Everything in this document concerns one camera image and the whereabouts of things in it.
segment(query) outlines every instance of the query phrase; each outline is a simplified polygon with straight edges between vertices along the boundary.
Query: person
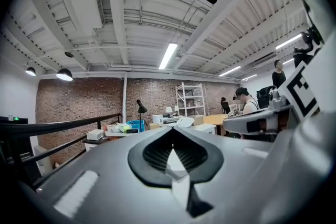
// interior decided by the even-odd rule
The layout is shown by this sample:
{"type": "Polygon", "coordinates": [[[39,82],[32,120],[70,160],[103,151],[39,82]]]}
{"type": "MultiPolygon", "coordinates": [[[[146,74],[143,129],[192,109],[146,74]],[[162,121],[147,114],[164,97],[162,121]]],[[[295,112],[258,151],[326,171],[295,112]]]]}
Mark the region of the person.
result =
{"type": "Polygon", "coordinates": [[[229,103],[226,102],[225,97],[222,97],[220,104],[222,105],[224,114],[228,114],[230,112],[230,107],[229,107],[229,103]]]}
{"type": "Polygon", "coordinates": [[[259,110],[258,102],[248,93],[246,88],[238,88],[235,94],[235,100],[244,103],[243,115],[259,110]]]}
{"type": "Polygon", "coordinates": [[[283,65],[280,60],[276,60],[274,66],[275,71],[272,74],[273,85],[279,89],[279,87],[286,81],[286,76],[282,70],[283,65]]]}

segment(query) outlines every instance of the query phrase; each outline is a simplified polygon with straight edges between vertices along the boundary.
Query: blue box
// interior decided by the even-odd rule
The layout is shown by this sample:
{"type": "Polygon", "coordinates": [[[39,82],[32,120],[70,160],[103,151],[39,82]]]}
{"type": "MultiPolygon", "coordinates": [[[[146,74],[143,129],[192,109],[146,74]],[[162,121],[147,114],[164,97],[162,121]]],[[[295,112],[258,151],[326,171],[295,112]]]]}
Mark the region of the blue box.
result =
{"type": "MultiPolygon", "coordinates": [[[[131,126],[132,129],[138,129],[138,132],[140,132],[140,121],[127,121],[127,124],[131,126]]],[[[145,131],[145,120],[141,120],[141,132],[145,131]]]]}

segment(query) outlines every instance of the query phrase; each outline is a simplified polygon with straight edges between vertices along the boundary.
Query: brick wall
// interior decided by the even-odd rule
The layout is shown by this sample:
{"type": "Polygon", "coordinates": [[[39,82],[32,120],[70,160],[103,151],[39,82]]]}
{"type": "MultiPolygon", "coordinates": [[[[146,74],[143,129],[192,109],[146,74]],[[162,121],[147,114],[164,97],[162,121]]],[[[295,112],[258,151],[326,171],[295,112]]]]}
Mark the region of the brick wall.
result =
{"type": "MultiPolygon", "coordinates": [[[[179,80],[161,79],[128,79],[127,84],[127,120],[139,118],[140,99],[148,112],[142,115],[148,123],[152,115],[164,114],[167,106],[174,109],[176,105],[175,87],[181,85],[179,80]]],[[[199,81],[185,81],[185,85],[196,85],[199,81]]],[[[221,97],[226,97],[230,103],[237,84],[202,82],[206,114],[220,114],[221,97]]],[[[123,80],[115,78],[84,78],[65,82],[58,79],[41,80],[36,99],[36,123],[49,123],[92,118],[122,112],[123,80]]],[[[39,144],[53,148],[73,140],[96,127],[95,124],[71,129],[55,134],[38,137],[39,144]]],[[[62,163],[77,154],[84,145],[75,145],[53,154],[53,161],[62,163]]]]}

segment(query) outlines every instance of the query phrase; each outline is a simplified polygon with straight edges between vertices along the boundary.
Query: black desk lamp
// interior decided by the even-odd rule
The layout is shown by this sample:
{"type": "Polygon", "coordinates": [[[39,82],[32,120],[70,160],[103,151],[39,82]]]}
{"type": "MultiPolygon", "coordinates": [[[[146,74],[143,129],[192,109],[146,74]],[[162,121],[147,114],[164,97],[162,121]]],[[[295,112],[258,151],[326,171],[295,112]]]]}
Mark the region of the black desk lamp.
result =
{"type": "Polygon", "coordinates": [[[140,132],[141,132],[141,114],[142,113],[146,113],[147,112],[147,108],[145,108],[143,106],[143,104],[141,103],[141,101],[139,99],[137,99],[136,101],[139,105],[139,109],[138,109],[138,113],[139,113],[139,116],[140,116],[140,132]]]}

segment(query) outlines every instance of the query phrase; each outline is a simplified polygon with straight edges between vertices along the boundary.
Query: ceiling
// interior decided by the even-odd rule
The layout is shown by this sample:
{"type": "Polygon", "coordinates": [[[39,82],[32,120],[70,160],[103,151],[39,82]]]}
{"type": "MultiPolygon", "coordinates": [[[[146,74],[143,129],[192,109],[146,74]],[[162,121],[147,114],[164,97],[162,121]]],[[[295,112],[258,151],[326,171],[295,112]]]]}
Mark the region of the ceiling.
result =
{"type": "Polygon", "coordinates": [[[291,59],[301,39],[275,47],[306,28],[300,0],[13,0],[0,42],[49,77],[68,68],[238,82],[272,69],[276,59],[291,59]],[[158,70],[170,42],[178,49],[166,70],[158,70]]]}

